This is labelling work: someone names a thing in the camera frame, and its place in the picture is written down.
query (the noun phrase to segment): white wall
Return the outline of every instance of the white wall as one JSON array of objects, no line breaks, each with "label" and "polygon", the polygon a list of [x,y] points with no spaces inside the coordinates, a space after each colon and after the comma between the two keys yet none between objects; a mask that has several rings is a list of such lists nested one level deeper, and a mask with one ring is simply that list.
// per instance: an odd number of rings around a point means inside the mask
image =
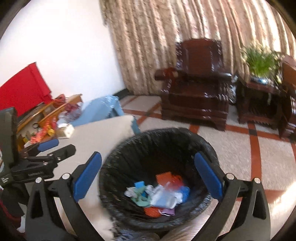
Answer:
[{"label": "white wall", "polygon": [[32,0],[0,40],[0,86],[32,62],[53,97],[85,102],[125,88],[98,0]]}]

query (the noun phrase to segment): black baseboard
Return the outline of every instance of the black baseboard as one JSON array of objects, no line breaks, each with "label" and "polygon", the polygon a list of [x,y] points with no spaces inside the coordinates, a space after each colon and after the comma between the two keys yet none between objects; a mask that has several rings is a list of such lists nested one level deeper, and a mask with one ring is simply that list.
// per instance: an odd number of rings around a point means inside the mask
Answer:
[{"label": "black baseboard", "polygon": [[119,98],[119,100],[123,99],[124,97],[126,97],[128,95],[131,95],[131,93],[129,92],[129,90],[127,88],[114,94],[114,96],[117,96]]}]

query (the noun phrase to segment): silver screw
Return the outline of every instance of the silver screw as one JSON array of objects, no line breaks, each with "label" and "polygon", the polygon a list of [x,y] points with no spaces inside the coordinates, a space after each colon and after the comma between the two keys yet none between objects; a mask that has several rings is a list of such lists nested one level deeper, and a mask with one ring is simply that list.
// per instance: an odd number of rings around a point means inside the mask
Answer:
[{"label": "silver screw", "polygon": [[233,180],[234,179],[234,175],[232,173],[227,173],[226,174],[226,177],[229,179],[229,180]]},{"label": "silver screw", "polygon": [[64,179],[64,180],[69,179],[69,177],[70,177],[70,174],[69,174],[69,173],[64,173],[64,174],[62,175],[62,179]]},{"label": "silver screw", "polygon": [[261,183],[261,180],[259,178],[254,178],[254,182],[256,182],[257,184],[260,184]]},{"label": "silver screw", "polygon": [[35,180],[36,183],[40,183],[41,181],[42,181],[42,178],[41,178],[41,177],[38,177],[38,178],[36,178],[36,180]]}]

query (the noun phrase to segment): trash can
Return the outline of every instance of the trash can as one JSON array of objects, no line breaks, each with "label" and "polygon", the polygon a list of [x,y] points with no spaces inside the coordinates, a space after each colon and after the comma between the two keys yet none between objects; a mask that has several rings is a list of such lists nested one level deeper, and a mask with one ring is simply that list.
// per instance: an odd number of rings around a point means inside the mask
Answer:
[{"label": "trash can", "polygon": [[[141,232],[167,231],[192,220],[212,201],[194,166],[198,151],[219,165],[213,147],[185,128],[150,130],[127,139],[110,153],[101,168],[99,192],[103,207],[117,221]],[[151,218],[124,192],[138,181],[154,185],[155,176],[165,172],[180,175],[190,188],[190,195],[175,208],[175,216]]]}]

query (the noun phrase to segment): beige patterned curtain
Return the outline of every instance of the beige patterned curtain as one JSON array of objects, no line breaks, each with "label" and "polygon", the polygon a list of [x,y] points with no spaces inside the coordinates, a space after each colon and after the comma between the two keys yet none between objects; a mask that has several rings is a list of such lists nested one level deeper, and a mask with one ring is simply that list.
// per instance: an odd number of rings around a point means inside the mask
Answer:
[{"label": "beige patterned curtain", "polygon": [[156,69],[175,66],[175,43],[190,38],[222,41],[224,64],[242,69],[240,48],[259,41],[296,57],[296,41],[265,0],[100,0],[126,87],[157,94]]}]

